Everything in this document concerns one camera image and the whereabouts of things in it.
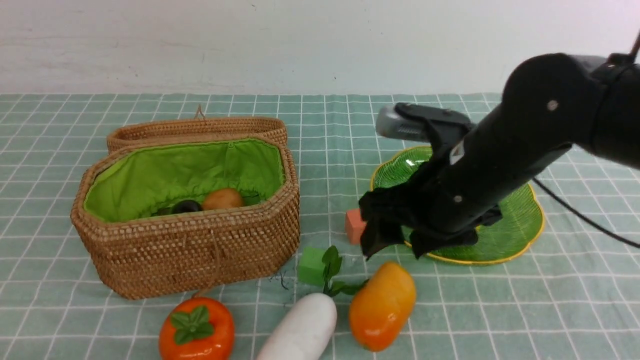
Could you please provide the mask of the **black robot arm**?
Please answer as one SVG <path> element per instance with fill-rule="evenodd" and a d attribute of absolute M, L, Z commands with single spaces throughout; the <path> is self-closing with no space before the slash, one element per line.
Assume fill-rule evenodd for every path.
<path fill-rule="evenodd" d="M 478 241 L 503 218 L 499 202 L 573 145 L 639 168 L 639 66 L 630 54 L 544 54 L 519 64 L 502 101 L 479 123 L 461 112 L 409 102 L 381 109 L 378 135 L 429 142 L 432 155 L 408 180 L 359 199 L 362 254 L 405 241 L 416 258 Z"/>

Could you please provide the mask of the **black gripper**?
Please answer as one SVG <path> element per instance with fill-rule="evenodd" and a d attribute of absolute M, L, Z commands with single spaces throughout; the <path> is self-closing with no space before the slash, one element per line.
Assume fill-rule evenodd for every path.
<path fill-rule="evenodd" d="M 496 206 L 564 155 L 571 145 L 541 120 L 494 108 L 462 140 L 433 150 L 405 185 L 375 187 L 359 199 L 366 260 L 405 243 L 416 259 L 445 248 L 473 246 L 477 225 L 495 221 Z"/>

